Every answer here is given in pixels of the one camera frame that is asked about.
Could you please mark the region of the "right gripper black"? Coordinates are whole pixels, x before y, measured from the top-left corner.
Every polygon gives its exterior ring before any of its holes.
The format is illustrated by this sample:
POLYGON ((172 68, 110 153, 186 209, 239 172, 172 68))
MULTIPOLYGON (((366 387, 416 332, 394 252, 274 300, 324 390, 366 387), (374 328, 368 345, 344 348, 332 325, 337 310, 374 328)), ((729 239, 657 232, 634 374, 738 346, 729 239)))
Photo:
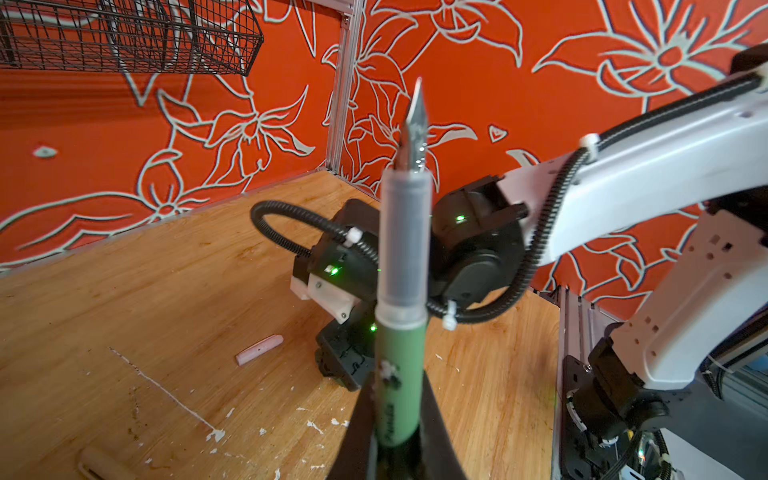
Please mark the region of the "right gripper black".
POLYGON ((361 389, 374 370, 375 303, 353 307, 344 323, 332 319, 316 336, 315 361, 319 372, 350 392, 361 389))

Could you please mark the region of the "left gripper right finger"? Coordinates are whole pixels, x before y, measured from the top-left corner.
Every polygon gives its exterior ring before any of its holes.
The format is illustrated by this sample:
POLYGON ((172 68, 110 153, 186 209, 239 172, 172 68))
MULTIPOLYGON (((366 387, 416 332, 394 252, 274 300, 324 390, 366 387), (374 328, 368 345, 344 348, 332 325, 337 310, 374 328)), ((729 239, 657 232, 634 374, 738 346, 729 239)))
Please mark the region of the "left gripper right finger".
POLYGON ((466 480, 426 371, 423 372, 419 421, 422 478, 466 480))

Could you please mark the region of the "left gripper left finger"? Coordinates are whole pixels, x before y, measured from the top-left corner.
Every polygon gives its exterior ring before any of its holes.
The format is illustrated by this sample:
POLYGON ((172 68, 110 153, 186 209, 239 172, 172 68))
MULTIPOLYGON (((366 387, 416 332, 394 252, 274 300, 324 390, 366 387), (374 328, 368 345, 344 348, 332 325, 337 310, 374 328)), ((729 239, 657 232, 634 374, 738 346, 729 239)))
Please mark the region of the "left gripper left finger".
POLYGON ((347 432, 328 472, 328 480, 373 480, 376 478, 375 376, 370 373, 360 391, 347 432))

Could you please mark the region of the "green pen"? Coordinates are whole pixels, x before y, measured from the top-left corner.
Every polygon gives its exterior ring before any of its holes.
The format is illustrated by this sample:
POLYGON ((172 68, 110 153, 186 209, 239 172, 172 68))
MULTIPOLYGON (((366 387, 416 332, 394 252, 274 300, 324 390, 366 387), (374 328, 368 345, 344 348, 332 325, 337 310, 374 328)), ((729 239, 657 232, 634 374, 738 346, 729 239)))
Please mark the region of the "green pen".
POLYGON ((418 78, 393 167, 384 172, 379 189, 374 392, 376 434, 386 448, 408 442, 419 426, 433 192, 426 168, 428 128, 418 78))

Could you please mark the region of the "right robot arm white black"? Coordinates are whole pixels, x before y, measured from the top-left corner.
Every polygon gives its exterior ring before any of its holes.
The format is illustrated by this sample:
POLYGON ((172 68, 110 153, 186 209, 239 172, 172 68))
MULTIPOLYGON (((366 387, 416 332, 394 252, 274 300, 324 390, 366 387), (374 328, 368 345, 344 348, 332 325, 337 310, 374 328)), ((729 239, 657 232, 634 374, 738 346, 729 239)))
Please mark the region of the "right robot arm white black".
POLYGON ((294 254, 292 290, 335 318, 320 369, 361 390, 332 475, 462 478, 425 372, 429 321, 479 325, 530 287, 567 287, 617 321, 561 356, 555 475, 673 478, 662 429, 696 379, 720 394, 736 353, 767 347, 766 45, 709 89, 438 201, 428 153, 416 95, 379 208, 250 212, 294 254))

